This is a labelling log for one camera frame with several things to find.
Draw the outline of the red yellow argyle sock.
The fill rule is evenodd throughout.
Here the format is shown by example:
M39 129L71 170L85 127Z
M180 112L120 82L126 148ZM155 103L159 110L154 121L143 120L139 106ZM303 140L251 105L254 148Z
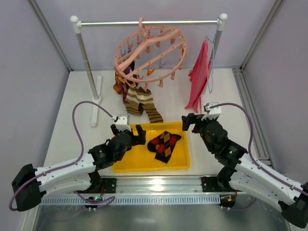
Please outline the red yellow argyle sock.
M164 131L147 143L147 149L155 153L155 159L167 164L175 149L176 143L181 139L178 134Z

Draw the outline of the beige brown striped sock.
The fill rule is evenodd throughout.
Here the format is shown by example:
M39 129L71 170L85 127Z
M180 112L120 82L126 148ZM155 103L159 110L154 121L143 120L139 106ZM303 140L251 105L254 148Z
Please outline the beige brown striped sock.
M136 89L141 105L144 109L143 112L147 114L150 123L163 123L164 120L154 104L152 92L149 89L144 90L142 87Z

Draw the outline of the pink round clip hanger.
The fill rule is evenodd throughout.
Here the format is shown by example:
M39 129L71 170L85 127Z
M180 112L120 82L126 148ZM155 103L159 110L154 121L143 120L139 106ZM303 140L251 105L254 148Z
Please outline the pink round clip hanger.
M122 77L123 83L134 82L131 88L141 84L144 90L148 84L156 82L163 87L166 77L175 79L177 70L183 68L187 43L178 28L165 25L146 26L139 19L139 30L129 35L119 45L114 57L114 70ZM124 70L135 61L134 70L125 74ZM155 71L147 76L147 69Z

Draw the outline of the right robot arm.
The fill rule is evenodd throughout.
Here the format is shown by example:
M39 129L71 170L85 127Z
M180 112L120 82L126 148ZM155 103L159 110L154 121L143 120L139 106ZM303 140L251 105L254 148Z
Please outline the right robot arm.
M223 165L217 183L225 191L250 194L277 209L291 224L304 229L308 224L308 185L294 181L261 161L228 138L216 119L189 113L182 116L182 129L199 134L207 150Z

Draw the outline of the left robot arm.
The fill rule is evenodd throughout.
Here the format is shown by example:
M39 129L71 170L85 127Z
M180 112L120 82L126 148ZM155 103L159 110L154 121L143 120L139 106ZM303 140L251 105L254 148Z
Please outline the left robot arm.
M12 181L14 195L9 209L23 212L39 205L48 195L97 190L102 182L99 170L122 160L133 146L146 143L146 131L141 125L136 125L137 135L131 129L120 131L115 125L111 129L114 135L111 139L76 159L48 167L23 166Z

